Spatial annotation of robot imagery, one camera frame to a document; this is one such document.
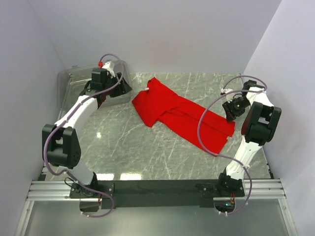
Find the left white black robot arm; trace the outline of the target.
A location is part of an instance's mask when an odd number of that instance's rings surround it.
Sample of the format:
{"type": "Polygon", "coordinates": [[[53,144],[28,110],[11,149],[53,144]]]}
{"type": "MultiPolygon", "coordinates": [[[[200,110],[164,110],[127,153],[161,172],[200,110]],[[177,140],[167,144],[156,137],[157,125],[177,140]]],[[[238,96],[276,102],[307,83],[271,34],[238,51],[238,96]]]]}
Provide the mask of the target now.
{"type": "Polygon", "coordinates": [[[96,174],[81,163],[81,148],[77,131],[106,100],[132,90],[124,79],[125,73],[97,67],[92,70],[73,107],[54,124],[42,129],[43,161],[49,172],[55,176],[68,174],[81,187],[88,198],[100,192],[96,174]]]}

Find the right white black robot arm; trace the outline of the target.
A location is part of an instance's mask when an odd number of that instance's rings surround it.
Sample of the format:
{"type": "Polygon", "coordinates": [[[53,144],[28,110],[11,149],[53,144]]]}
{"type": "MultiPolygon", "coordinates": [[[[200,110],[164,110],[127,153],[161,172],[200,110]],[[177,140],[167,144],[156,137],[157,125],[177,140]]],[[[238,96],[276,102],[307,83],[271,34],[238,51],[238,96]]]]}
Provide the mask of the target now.
{"type": "Polygon", "coordinates": [[[253,77],[243,85],[241,96],[232,95],[231,89],[222,88],[221,94],[228,94],[223,103],[228,122],[234,121],[250,107],[241,129],[241,144],[234,158],[219,175],[216,191],[221,196],[244,196],[243,179],[245,170],[255,154],[274,137],[282,109],[273,105],[267,97],[266,86],[258,85],[253,77]]]}

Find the red t shirt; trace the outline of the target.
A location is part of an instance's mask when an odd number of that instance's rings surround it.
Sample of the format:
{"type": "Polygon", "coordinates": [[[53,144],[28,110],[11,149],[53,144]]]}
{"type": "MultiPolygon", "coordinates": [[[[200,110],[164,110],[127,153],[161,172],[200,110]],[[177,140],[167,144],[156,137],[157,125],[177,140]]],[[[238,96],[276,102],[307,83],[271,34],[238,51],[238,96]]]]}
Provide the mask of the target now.
{"type": "MultiPolygon", "coordinates": [[[[205,108],[179,96],[156,78],[147,82],[147,88],[132,100],[144,124],[152,127],[159,121],[183,139],[203,149],[197,137],[197,127],[205,108]]],[[[226,118],[207,111],[201,123],[200,138],[208,150],[219,153],[234,131],[235,122],[227,122],[226,118]]]]}

